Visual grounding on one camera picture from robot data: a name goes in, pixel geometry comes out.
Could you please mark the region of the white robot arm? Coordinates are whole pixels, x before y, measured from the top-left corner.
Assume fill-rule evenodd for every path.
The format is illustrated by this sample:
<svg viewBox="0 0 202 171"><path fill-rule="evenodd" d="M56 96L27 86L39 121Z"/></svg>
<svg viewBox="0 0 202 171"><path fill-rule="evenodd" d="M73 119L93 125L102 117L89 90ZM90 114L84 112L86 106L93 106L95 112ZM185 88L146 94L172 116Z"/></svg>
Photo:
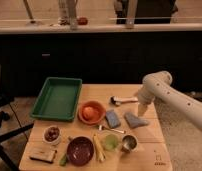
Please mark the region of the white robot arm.
<svg viewBox="0 0 202 171"><path fill-rule="evenodd" d="M168 71L147 74L142 87L137 92L138 101L149 105L155 97L160 98L174 109L184 114L202 131L202 103L171 87L172 75Z"/></svg>

